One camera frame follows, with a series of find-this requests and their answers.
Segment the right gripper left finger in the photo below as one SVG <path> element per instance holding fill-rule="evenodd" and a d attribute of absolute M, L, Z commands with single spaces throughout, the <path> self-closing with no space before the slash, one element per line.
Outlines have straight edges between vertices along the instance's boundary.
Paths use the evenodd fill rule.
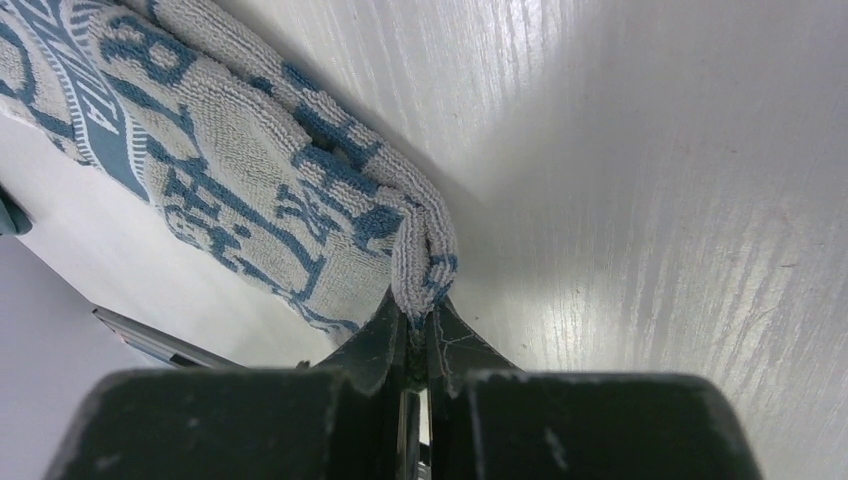
<path fill-rule="evenodd" d="M 386 295 L 310 367 L 124 370 L 81 402 L 49 479 L 404 479 L 406 319 Z"/>

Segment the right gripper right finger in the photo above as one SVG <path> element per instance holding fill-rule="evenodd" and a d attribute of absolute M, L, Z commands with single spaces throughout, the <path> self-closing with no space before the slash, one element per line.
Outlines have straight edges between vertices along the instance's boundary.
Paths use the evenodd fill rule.
<path fill-rule="evenodd" d="M 734 409 L 677 373 L 525 371 L 450 303 L 424 325 L 436 479 L 758 479 Z"/>

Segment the patterned white blue cloth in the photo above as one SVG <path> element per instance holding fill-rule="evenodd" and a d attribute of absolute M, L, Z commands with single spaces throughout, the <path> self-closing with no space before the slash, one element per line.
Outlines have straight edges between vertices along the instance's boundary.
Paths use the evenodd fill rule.
<path fill-rule="evenodd" d="M 5 1 L 1 98 L 335 343 L 454 281 L 433 184 L 211 1 Z"/>

